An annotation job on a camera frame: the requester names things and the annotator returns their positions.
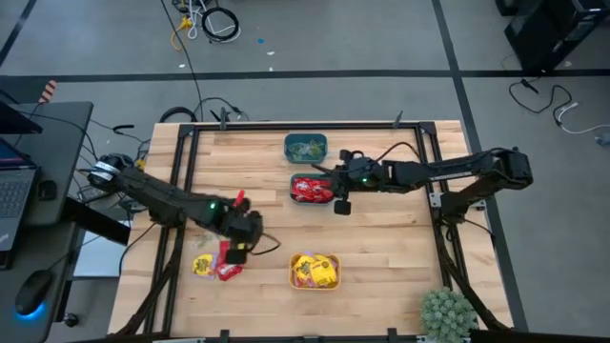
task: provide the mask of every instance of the black metal frame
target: black metal frame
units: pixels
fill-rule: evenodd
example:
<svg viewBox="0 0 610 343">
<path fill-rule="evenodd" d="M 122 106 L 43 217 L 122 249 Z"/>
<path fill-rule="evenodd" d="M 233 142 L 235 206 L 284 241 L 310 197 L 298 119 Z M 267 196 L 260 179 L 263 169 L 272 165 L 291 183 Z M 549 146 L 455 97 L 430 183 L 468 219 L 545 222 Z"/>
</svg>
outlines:
<svg viewBox="0 0 610 343">
<path fill-rule="evenodd" d="M 181 168 L 181 158 L 184 151 L 184 144 L 186 137 L 190 136 L 191 148 L 189 151 L 189 158 L 187 162 L 186 180 L 184 190 L 189 191 L 193 185 L 193 173 L 194 165 L 197 156 L 197 148 L 199 143 L 199 135 L 203 131 L 275 131 L 275 130 L 412 130 L 415 134 L 417 141 L 417 150 L 421 158 L 421 162 L 428 162 L 426 154 L 426 148 L 424 143 L 424 137 L 427 135 L 430 139 L 432 146 L 432 153 L 435 161 L 442 159 L 440 153 L 440 145 L 437 138 L 437 130 L 434 122 L 401 122 L 398 126 L 395 126 L 394 122 L 312 122 L 312 123 L 228 123 L 223 129 L 217 125 L 196 125 L 196 124 L 181 124 L 178 130 L 178 137 L 176 142 L 176 148 L 172 166 L 171 183 L 176 185 L 178 173 Z M 440 188 L 443 192 L 448 191 L 447 182 L 440 182 Z M 426 194 L 434 192 L 434 187 L 429 184 L 426 186 Z M 434 237 L 437 246 L 437 253 L 440 255 L 440 249 L 444 246 L 445 240 L 442 234 L 442 226 L 437 221 L 437 209 L 430 207 L 430 214 L 432 217 L 432 224 L 434 229 Z M 174 248 L 177 249 L 178 256 L 182 253 L 182 245 L 184 243 L 185 228 L 178 228 L 176 231 L 176 238 L 174 241 Z M 466 266 L 464 262 L 464 256 L 462 248 L 459 242 L 459 235 L 456 226 L 450 226 L 448 230 L 451 231 L 453 237 L 452 249 L 456 259 L 456 265 L 459 272 L 468 280 Z M 159 246 L 157 248 L 157 256 L 154 263 L 154 271 L 152 277 L 152 283 L 154 284 L 161 274 L 164 265 L 164 257 L 169 240 L 169 229 L 163 228 L 159 239 Z M 448 271 L 438 261 L 439 269 L 441 272 L 443 286 L 453 289 L 451 276 Z M 175 294 L 177 289 L 177 278 L 178 271 L 172 275 L 169 283 L 167 292 L 167 302 L 164 311 L 163 328 L 162 333 L 167 336 L 170 335 L 172 329 L 173 320 L 173 306 L 175 303 Z M 153 305 L 152 310 L 148 313 L 144 323 L 144 333 L 153 332 L 154 313 L 156 310 L 156 304 Z M 226 330 L 221 331 L 218 338 L 206 337 L 206 342 L 227 342 L 229 332 Z M 318 342 L 322 337 L 232 337 L 233 342 Z M 397 335 L 397 331 L 394 328 L 388 329 L 388 335 L 383 336 L 324 336 L 324 342 L 414 342 L 417 341 L 416 335 Z"/>
</svg>

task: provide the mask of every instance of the white cable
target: white cable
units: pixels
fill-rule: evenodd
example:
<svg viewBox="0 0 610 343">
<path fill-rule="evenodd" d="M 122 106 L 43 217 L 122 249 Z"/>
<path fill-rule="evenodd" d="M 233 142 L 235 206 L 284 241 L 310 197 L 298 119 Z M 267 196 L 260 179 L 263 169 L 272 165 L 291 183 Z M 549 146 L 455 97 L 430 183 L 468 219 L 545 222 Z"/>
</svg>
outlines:
<svg viewBox="0 0 610 343">
<path fill-rule="evenodd" d="M 570 130 L 567 130 L 565 127 L 563 127 L 563 122 L 561 122 L 561 118 L 563 117 L 564 114 L 569 112 L 571 109 L 576 108 L 578 105 L 579 105 L 579 103 L 575 102 L 575 103 L 571 104 L 570 106 L 562 107 L 561 108 L 561 112 L 559 113 L 559 115 L 557 117 L 557 120 L 559 122 L 559 127 L 562 130 L 564 130 L 564 131 L 566 131 L 568 133 L 571 133 L 571 134 L 583 134 L 583 133 L 588 133 L 588 132 L 595 131 L 595 130 L 601 129 L 601 128 L 610 128 L 610 124 L 601 124 L 601 125 L 597 125 L 597 126 L 595 126 L 593 128 L 585 129 L 585 130 L 582 130 L 582 131 L 570 131 Z"/>
<path fill-rule="evenodd" d="M 189 37 L 189 39 L 197 38 L 197 15 L 199 16 L 199 18 L 203 17 L 203 13 L 201 12 L 201 10 L 203 10 L 203 12 L 206 12 L 208 10 L 208 8 L 206 8 L 206 5 L 204 4 L 204 0 L 199 0 L 199 8 L 195 9 L 195 10 L 193 9 L 193 0 L 189 0 L 189 15 L 191 16 L 191 21 L 193 21 L 193 27 L 190 28 L 189 32 L 187 33 L 187 36 Z M 206 22 L 208 23 L 208 26 L 210 27 L 210 32 L 213 34 L 219 34 L 226 30 L 232 30 L 235 28 L 235 25 L 231 25 L 222 30 L 214 30 L 214 26 L 212 25 L 212 20 L 210 20 L 210 16 L 208 16 L 208 18 L 206 19 Z M 237 39 L 237 37 L 239 37 L 240 34 L 241 34 L 241 28 L 237 29 L 237 34 L 235 35 L 235 37 L 225 40 L 225 41 L 219 41 L 219 43 L 233 42 L 235 39 Z"/>
</svg>

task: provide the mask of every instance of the laptop keyboard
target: laptop keyboard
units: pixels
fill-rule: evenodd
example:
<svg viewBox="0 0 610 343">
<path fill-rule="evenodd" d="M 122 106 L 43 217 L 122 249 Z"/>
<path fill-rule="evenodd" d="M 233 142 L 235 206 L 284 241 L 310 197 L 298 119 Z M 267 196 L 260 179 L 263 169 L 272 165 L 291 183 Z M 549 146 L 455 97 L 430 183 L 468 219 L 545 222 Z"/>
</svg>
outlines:
<svg viewBox="0 0 610 343">
<path fill-rule="evenodd" d="M 21 214 L 30 191 L 30 181 L 0 181 L 0 218 Z"/>
</svg>

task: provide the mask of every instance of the laptop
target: laptop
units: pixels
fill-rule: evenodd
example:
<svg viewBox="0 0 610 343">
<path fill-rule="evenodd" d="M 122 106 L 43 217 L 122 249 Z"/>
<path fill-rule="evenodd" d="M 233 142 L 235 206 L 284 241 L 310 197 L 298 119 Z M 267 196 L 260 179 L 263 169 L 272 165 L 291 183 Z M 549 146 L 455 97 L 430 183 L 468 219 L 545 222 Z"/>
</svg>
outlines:
<svg viewBox="0 0 610 343">
<path fill-rule="evenodd" d="M 0 138 L 0 252 L 10 251 L 38 168 Z"/>
</svg>

